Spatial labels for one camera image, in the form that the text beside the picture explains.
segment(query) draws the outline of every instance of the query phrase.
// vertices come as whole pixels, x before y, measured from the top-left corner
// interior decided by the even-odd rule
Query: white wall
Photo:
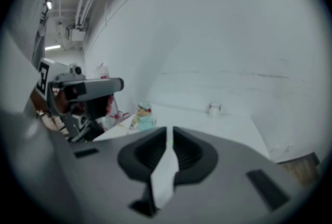
[[[87,74],[142,99],[250,116],[275,161],[329,150],[330,23],[319,0],[96,0]]]
[[[83,74],[86,72],[84,53],[81,50],[49,50],[45,52],[45,57],[65,65],[76,63],[81,67]]]

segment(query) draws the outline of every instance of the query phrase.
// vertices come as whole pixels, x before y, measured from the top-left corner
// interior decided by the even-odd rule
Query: light blue cloth
[[[139,122],[137,124],[137,128],[140,131],[148,130],[154,127],[154,121],[152,119],[152,115],[139,117]]]

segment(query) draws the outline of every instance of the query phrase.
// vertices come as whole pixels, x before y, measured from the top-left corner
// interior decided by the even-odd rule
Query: floor
[[[279,164],[304,187],[311,186],[319,179],[317,158],[314,154]]]

